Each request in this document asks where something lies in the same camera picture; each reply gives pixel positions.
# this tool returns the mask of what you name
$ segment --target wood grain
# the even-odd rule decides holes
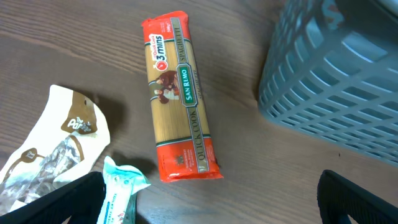
[[[324,169],[397,206],[398,169],[258,113],[253,91],[281,7],[274,0],[0,1],[0,167],[59,84],[89,96],[107,118],[111,144],[94,170],[110,155],[148,175],[141,223],[320,223]],[[221,180],[159,181],[141,22],[177,9],[190,16]]]

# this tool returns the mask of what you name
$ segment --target green label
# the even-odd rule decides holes
[[[186,107],[196,106],[197,97],[193,89],[192,72],[188,64],[180,64],[177,67],[178,77],[180,79],[180,91],[182,91],[182,104]]]
[[[197,156],[197,166],[199,172],[209,171],[209,166],[206,157],[205,142],[203,140],[203,134],[201,133],[199,114],[196,108],[187,108],[189,117],[189,123],[191,126],[191,134],[193,147],[195,147],[195,153]]]
[[[174,30],[175,49],[177,51],[178,63],[188,63],[187,53],[185,51],[184,36],[178,18],[171,18]]]

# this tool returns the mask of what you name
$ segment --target black object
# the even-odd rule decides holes
[[[0,224],[96,223],[105,199],[102,173],[90,172],[53,192],[0,217]]]
[[[318,184],[318,206],[324,224],[398,223],[398,208],[331,170]]]

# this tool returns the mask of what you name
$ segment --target san remo spaghetti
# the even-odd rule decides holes
[[[160,179],[222,178],[210,138],[187,14],[171,12],[147,19],[142,26]]]

